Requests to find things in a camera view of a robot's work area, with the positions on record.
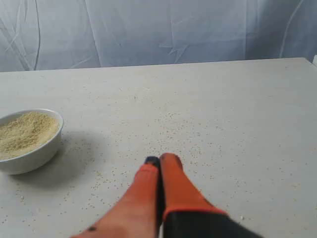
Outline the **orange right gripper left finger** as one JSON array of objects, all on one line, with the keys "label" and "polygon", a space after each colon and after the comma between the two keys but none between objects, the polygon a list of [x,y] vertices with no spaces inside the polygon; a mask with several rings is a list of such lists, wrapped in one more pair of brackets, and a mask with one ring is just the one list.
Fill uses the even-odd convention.
[{"label": "orange right gripper left finger", "polygon": [[119,201],[75,238],[157,238],[160,227],[160,170],[147,157]]}]

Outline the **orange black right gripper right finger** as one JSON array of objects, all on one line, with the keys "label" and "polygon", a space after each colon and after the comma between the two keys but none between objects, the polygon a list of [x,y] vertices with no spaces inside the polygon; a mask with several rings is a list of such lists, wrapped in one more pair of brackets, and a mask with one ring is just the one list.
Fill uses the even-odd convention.
[{"label": "orange black right gripper right finger", "polygon": [[183,171],[179,157],[165,153],[160,157],[165,210],[165,238],[258,238],[259,234],[233,221],[212,205]]}]

